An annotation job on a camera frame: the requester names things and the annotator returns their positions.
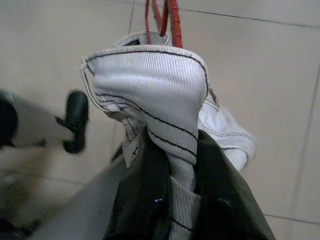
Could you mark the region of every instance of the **red handle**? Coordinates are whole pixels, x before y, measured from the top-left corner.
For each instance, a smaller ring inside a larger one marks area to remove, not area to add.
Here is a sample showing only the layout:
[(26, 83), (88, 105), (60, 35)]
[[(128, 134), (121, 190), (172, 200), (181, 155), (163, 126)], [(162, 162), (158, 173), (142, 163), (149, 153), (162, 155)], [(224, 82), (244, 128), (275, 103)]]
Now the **red handle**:
[[(145, 2), (145, 29), (146, 29), (146, 37), (147, 43), (151, 44), (151, 36), (149, 29), (149, 5), (150, 0), (146, 0)], [(182, 33), (180, 28), (180, 17), (179, 17), (179, 8), (177, 4), (177, 0), (164, 0), (163, 6), (163, 14), (162, 17), (160, 15), (157, 0), (152, 0), (152, 9), (154, 14), (154, 19), (161, 37), (166, 34), (167, 31), (167, 23), (168, 17), (170, 14), (170, 22), (171, 22), (171, 34), (172, 34), (172, 45), (174, 47), (182, 48)]]

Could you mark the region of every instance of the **gray surface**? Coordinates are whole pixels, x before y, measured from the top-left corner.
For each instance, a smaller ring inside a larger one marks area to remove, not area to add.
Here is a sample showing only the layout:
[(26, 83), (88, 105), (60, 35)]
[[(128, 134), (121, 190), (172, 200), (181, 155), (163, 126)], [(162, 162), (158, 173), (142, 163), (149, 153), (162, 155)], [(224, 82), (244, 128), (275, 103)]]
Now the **gray surface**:
[(120, 156), (29, 240), (101, 240), (126, 164)]

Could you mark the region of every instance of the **beige floor tile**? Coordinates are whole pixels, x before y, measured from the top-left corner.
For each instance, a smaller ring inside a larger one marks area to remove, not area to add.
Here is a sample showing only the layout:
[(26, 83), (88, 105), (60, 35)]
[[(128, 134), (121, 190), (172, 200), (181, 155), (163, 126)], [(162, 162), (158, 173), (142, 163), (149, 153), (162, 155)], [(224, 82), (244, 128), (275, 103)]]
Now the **beige floor tile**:
[[(136, 5), (132, 31), (144, 29)], [(243, 171), (266, 214), (288, 216), (320, 63), (320, 32), (181, 11), (183, 46), (207, 63), (221, 104), (257, 138)]]
[(293, 218), (320, 224), (320, 84), (314, 102), (306, 152), (293, 196)]
[[(145, 4), (146, 0), (135, 0)], [(157, 0), (163, 6), (163, 0)], [(178, 0), (182, 9), (225, 14), (243, 18), (311, 25), (320, 28), (320, 2), (317, 0)]]
[[(4, 0), (0, 2), (0, 88), (63, 117), (66, 95), (84, 90), (81, 58), (128, 33), (132, 0)], [(87, 148), (0, 152), (4, 168), (87, 182), (109, 164), (114, 121), (90, 104)]]
[(266, 216), (265, 217), (276, 240), (285, 240), (288, 220)]
[(286, 240), (319, 240), (320, 225), (293, 222), (292, 232), (287, 236)]
[(51, 218), (82, 184), (0, 170), (1, 217), (17, 226)]
[(0, 166), (3, 169), (87, 183), (110, 164), (113, 127), (114, 121), (107, 117), (91, 120), (86, 134), (86, 149), (76, 155), (66, 153), (62, 146), (4, 148), (0, 152)]

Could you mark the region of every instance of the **white cloth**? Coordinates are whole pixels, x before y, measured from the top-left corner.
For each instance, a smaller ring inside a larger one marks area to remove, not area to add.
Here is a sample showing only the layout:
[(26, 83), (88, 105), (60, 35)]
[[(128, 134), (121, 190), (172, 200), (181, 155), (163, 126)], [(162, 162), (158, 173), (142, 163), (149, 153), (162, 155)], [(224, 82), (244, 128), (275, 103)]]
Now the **white cloth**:
[(172, 172), (169, 239), (189, 239), (201, 200), (193, 193), (198, 129), (217, 141), (237, 170), (253, 158), (255, 140), (218, 104), (200, 56), (167, 45), (136, 45), (144, 38), (145, 33), (134, 33), (117, 42), (116, 48), (86, 57), (82, 71), (94, 76), (98, 104), (125, 127), (127, 167), (135, 159), (144, 126), (152, 141), (166, 152)]

